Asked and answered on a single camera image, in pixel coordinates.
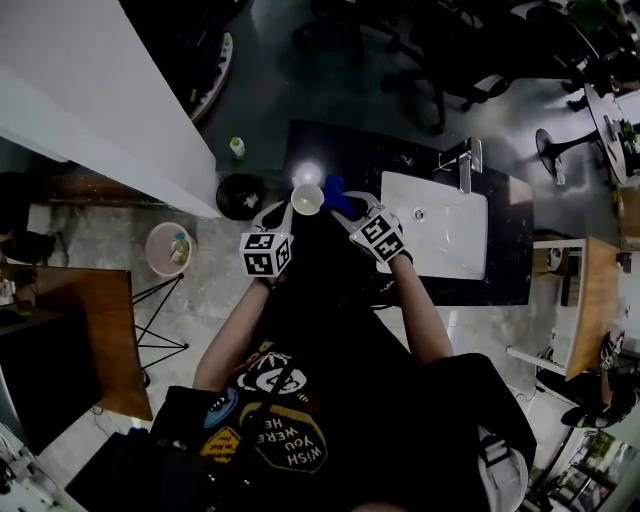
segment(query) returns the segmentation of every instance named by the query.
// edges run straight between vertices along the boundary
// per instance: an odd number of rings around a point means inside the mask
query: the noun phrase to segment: hand
[[[620,89],[622,89],[622,84],[615,78],[611,77],[611,88],[613,89],[613,92],[619,92]]]

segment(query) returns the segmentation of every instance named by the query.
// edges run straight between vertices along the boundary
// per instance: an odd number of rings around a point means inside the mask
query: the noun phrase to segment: white sink basin
[[[385,171],[380,202],[400,220],[418,275],[484,279],[486,197]],[[391,272],[386,264],[378,270]]]

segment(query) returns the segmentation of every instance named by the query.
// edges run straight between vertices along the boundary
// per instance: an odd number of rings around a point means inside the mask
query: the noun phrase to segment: table leg
[[[547,171],[556,178],[556,184],[564,185],[564,173],[562,172],[562,160],[560,155],[567,149],[579,144],[584,144],[585,142],[594,142],[598,140],[599,137],[598,131],[594,130],[592,133],[585,135],[584,137],[580,137],[579,139],[556,144],[553,142],[553,137],[551,137],[551,134],[547,130],[543,130],[541,128],[536,132],[536,146],[538,147],[538,154],[540,155],[542,163],[547,168]]]
[[[527,354],[526,352],[523,352],[522,350],[507,347],[507,354],[521,359],[522,361],[526,361],[527,363],[539,366],[540,368],[544,368],[545,370],[559,373],[560,375],[566,375],[567,372],[567,369],[564,366],[560,366],[559,364],[556,364],[553,361],[549,361],[548,359],[542,359],[541,357],[532,356],[530,354]]]
[[[161,357],[160,359],[156,359],[152,363],[149,363],[149,364],[147,364],[147,365],[142,367],[142,379],[143,379],[145,388],[148,388],[149,384],[151,384],[151,378],[149,377],[149,374],[146,371],[147,368],[149,368],[150,366],[153,366],[154,364],[158,364],[158,363],[164,361],[165,359],[169,359],[170,357],[173,357],[173,356],[179,354],[180,352],[184,352],[185,350],[187,350],[189,348],[189,344],[188,343],[177,343],[175,341],[172,341],[172,340],[170,340],[168,338],[165,338],[164,336],[160,336],[159,334],[156,334],[156,333],[151,332],[149,330],[149,328],[151,327],[151,324],[153,323],[153,321],[155,320],[156,316],[160,312],[160,309],[162,308],[164,303],[167,301],[167,299],[169,298],[169,296],[171,295],[173,290],[176,288],[176,286],[180,283],[180,281],[182,281],[182,279],[184,279],[184,275],[183,274],[178,274],[176,277],[174,277],[172,279],[169,279],[168,281],[165,281],[164,283],[160,283],[159,285],[153,286],[153,287],[149,288],[148,290],[145,290],[143,292],[137,293],[132,297],[133,305],[136,305],[136,304],[138,304],[138,302],[143,301],[144,299],[146,299],[148,297],[151,297],[151,295],[153,295],[154,293],[162,290],[162,288],[164,288],[166,286],[169,286],[170,284],[172,285],[171,288],[169,289],[169,292],[165,295],[165,297],[162,299],[162,302],[160,302],[160,305],[156,308],[155,312],[151,316],[151,319],[147,322],[147,325],[145,325],[144,327],[141,327],[139,325],[135,325],[136,329],[140,329],[142,331],[142,334],[140,334],[140,337],[137,340],[137,346],[139,348],[165,348],[165,349],[173,350],[173,352],[171,352],[169,355]],[[167,343],[170,343],[171,345],[142,345],[140,342],[142,341],[142,338],[144,338],[144,336],[146,334],[149,334],[150,336],[154,336],[155,338],[158,338],[158,339],[161,339],[163,341],[166,341]]]

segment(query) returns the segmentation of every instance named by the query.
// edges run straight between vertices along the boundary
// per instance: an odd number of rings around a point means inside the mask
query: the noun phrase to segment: dark floor
[[[573,237],[618,241],[606,171],[596,168],[594,148],[565,153],[567,184],[557,188],[540,162],[534,135],[547,129],[556,140],[571,140],[593,130],[588,111],[571,112],[557,80],[516,81],[502,96],[462,113],[462,100],[446,97],[448,130],[432,136],[437,120],[428,82],[380,91],[385,73],[415,68],[402,55],[386,52],[388,37],[364,29],[364,64],[349,64],[348,38],[341,31],[308,35],[307,48],[292,44],[293,30],[313,19],[309,0],[250,0],[230,23],[234,40],[231,75],[202,136],[218,158],[218,172],[248,172],[282,179],[291,119],[359,128],[446,149],[464,137],[482,140],[486,165],[534,187],[535,224]],[[403,32],[401,21],[399,29]],[[234,161],[228,144],[240,136],[245,160]]]

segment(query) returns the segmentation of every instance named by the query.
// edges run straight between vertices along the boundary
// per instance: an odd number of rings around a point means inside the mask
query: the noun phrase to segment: chair wheel
[[[391,38],[391,41],[389,41],[389,46],[387,46],[387,51],[389,53],[398,53],[400,51],[400,38],[397,36],[394,36],[393,38]]]
[[[380,82],[380,89],[382,89],[383,92],[393,91],[395,88],[396,80],[394,76],[387,75],[382,78],[382,81]]]
[[[293,31],[293,44],[295,44],[298,48],[301,48],[304,46],[304,43],[304,30],[299,28],[295,29]]]
[[[442,123],[434,124],[431,127],[431,133],[433,135],[442,135],[444,133],[444,124]]]

